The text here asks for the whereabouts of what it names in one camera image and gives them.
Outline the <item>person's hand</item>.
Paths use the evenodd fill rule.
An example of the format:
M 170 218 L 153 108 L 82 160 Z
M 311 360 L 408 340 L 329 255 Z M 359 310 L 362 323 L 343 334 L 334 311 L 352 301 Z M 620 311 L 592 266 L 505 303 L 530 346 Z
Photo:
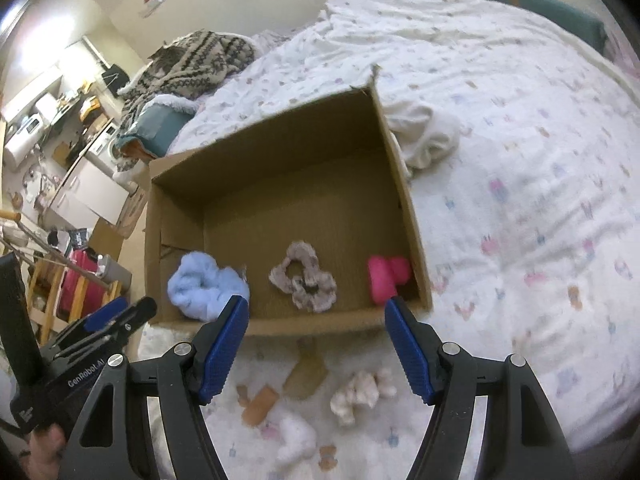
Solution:
M 28 453 L 21 459 L 22 468 L 30 480 L 56 480 L 66 437 L 58 424 L 34 430 L 28 439 Z

